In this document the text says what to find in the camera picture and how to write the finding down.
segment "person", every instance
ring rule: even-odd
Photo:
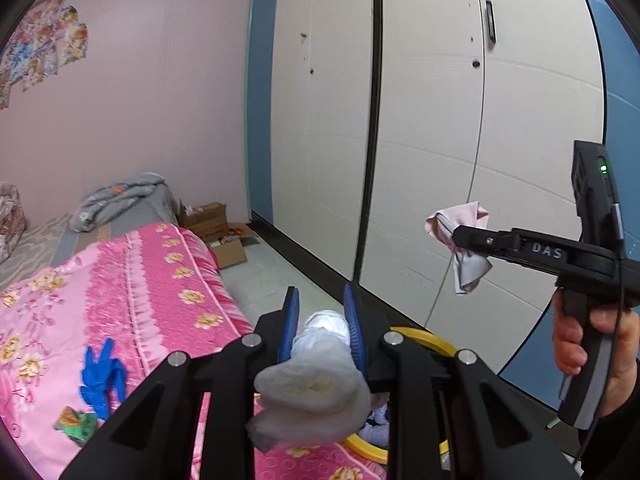
[[[587,354],[580,346],[582,327],[564,314],[562,291],[552,300],[554,317],[553,345],[556,366],[569,375],[580,373]],[[590,314],[590,323],[603,333],[613,333],[618,316],[617,305],[603,305]],[[618,344],[610,380],[602,401],[598,423],[582,457],[584,480],[640,479],[640,384],[638,344],[640,317],[626,308],[620,320]],[[579,431],[583,443],[587,431]]]

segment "black door handle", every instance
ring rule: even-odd
[[[486,1],[486,20],[489,23],[489,39],[495,43],[494,4],[491,0]]]

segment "hand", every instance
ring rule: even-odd
[[[582,327],[575,318],[564,314],[564,297],[561,290],[556,290],[551,305],[556,310],[553,335],[556,366],[564,374],[577,375],[587,362],[587,352],[580,346]],[[603,306],[591,311],[590,323],[600,332],[611,334],[615,329],[617,316],[617,305]],[[599,416],[613,413],[633,393],[638,376],[636,356],[639,340],[640,318],[633,310],[626,308],[620,319],[616,354]]]

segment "tile floor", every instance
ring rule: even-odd
[[[261,238],[244,246],[247,261],[222,270],[222,280],[231,297],[249,322],[255,326],[267,312],[282,308],[287,287],[300,290],[300,323],[318,310],[342,312],[342,305],[302,272],[280,256]]]

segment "blue glove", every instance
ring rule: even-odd
[[[101,420],[110,415],[108,392],[112,387],[116,389],[120,402],[126,398],[127,371],[119,359],[110,358],[112,349],[113,339],[108,338],[98,361],[94,362],[94,350],[87,347],[81,373],[84,386],[80,386],[80,395]]]

